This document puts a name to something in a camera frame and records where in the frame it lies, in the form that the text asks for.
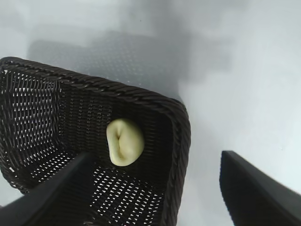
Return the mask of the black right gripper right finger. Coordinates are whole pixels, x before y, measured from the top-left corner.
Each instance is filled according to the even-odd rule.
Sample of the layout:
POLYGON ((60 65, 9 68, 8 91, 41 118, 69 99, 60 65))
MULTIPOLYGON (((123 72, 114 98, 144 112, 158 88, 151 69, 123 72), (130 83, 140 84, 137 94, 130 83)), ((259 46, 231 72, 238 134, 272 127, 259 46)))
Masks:
POLYGON ((301 196, 234 151, 222 151, 219 183, 234 225, 301 224, 301 196))

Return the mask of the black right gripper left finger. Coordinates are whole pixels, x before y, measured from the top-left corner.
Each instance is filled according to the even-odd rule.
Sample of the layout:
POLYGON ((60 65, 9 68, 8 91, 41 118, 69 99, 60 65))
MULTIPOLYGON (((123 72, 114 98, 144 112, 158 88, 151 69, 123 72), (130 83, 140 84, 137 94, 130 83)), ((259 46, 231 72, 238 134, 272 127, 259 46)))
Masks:
POLYGON ((74 160, 28 194, 0 209, 2 226, 82 226, 94 193, 94 159, 74 160))

